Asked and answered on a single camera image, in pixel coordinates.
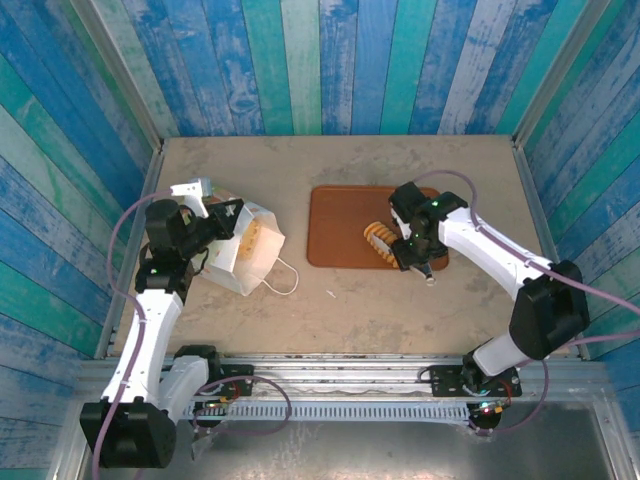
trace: blue wooden wall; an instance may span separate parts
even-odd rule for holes
[[[525,146],[561,258],[584,280],[640,305],[640,2],[612,0]],[[589,297],[586,335],[640,327]],[[596,343],[631,429],[640,432],[640,340]]]
[[[151,155],[69,0],[0,0],[0,478],[46,476]]]
[[[515,131],[587,0],[92,0],[164,138]]]

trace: table surface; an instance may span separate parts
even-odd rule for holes
[[[309,201],[318,185],[400,185],[441,168],[476,183],[479,213],[540,253],[508,137],[367,136],[175,138],[167,142],[158,189],[194,176],[273,211],[286,235],[281,257],[300,272],[297,291],[281,297],[261,285],[242,297],[195,278],[169,352],[207,343],[234,353],[466,353],[502,333],[513,302],[466,257],[427,287],[416,275],[316,268],[306,259]],[[428,185],[469,199],[457,178]],[[267,280],[288,290],[292,273],[277,263]],[[125,307],[115,351],[133,308]]]

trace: paper bag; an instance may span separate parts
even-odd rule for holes
[[[204,204],[239,198],[222,188],[213,188],[213,197]],[[241,295],[249,295],[273,268],[284,244],[276,216],[266,208],[245,200],[231,240],[209,245],[209,256],[200,274],[212,282]],[[204,254],[192,262],[198,270]]]

